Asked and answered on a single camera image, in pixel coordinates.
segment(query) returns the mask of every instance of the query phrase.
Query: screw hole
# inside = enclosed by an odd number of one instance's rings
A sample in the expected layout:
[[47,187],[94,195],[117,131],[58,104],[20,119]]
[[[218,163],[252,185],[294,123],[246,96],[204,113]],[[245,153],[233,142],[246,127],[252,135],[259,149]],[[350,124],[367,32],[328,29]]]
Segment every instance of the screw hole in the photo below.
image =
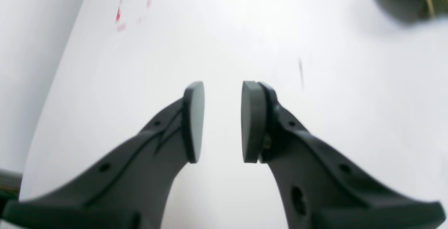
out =
[[339,165],[339,168],[340,168],[343,172],[345,172],[345,173],[347,173],[347,174],[350,174],[350,173],[352,172],[352,170],[350,169],[350,167],[349,167],[348,165],[345,165],[345,164],[340,164],[340,165]]
[[306,215],[307,205],[305,204],[302,190],[299,187],[293,187],[291,196],[293,198],[293,204],[296,211],[301,215]]
[[101,167],[99,167],[99,171],[100,172],[106,172],[107,170],[109,170],[111,167],[111,165],[109,163],[103,164],[101,165]]

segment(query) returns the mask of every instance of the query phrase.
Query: black object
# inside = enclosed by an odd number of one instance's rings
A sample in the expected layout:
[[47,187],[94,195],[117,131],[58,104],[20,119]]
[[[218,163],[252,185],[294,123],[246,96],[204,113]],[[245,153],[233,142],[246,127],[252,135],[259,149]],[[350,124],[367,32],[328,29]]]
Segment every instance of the black object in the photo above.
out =
[[175,176],[199,159],[203,116],[204,87],[195,82],[67,185],[29,202],[8,200],[2,218],[30,229],[160,228]]
[[243,159],[267,163],[290,229],[434,229],[439,202],[418,202],[383,186],[312,136],[267,84],[243,82]]
[[21,183],[22,174],[0,170],[0,199],[18,199]]

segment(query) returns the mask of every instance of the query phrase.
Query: white wall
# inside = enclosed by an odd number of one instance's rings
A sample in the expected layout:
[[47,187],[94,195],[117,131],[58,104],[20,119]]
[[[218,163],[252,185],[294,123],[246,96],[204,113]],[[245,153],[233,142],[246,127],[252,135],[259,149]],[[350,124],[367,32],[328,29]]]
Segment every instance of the white wall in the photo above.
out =
[[407,25],[375,0],[151,0],[149,10],[124,2],[117,32],[119,2],[83,3],[22,200],[74,178],[202,80],[201,158],[176,178],[162,227],[286,228],[267,165],[242,162],[241,85],[261,80],[383,183],[448,205],[447,19]]
[[0,0],[0,169],[23,172],[83,0]]

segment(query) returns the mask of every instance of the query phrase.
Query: white surface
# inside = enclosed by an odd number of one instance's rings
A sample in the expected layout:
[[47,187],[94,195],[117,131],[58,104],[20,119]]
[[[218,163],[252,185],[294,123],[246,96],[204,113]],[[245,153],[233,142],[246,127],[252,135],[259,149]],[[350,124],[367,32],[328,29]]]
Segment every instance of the white surface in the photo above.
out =
[[22,173],[83,0],[0,0],[0,169]]
[[22,200],[74,178],[202,80],[201,158],[174,181],[162,228],[286,228],[267,165],[242,162],[241,85],[257,80],[386,185],[448,205],[448,20],[402,25],[374,0],[152,0],[118,33],[119,1],[83,3]]
[[1,229],[22,229],[23,227],[16,226],[16,225],[8,223],[6,221],[0,221],[0,228]]

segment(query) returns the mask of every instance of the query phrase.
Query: white floor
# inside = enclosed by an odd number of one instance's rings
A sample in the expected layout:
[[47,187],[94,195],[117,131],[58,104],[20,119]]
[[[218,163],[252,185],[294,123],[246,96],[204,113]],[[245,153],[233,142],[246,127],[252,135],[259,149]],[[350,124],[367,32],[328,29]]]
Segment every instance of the white floor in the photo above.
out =
[[74,178],[202,80],[201,158],[174,181],[162,228],[287,228],[267,165],[242,162],[241,85],[256,80],[384,184],[448,206],[447,18],[405,23],[377,0],[142,1],[123,0],[124,30],[120,0],[84,1],[22,200]]

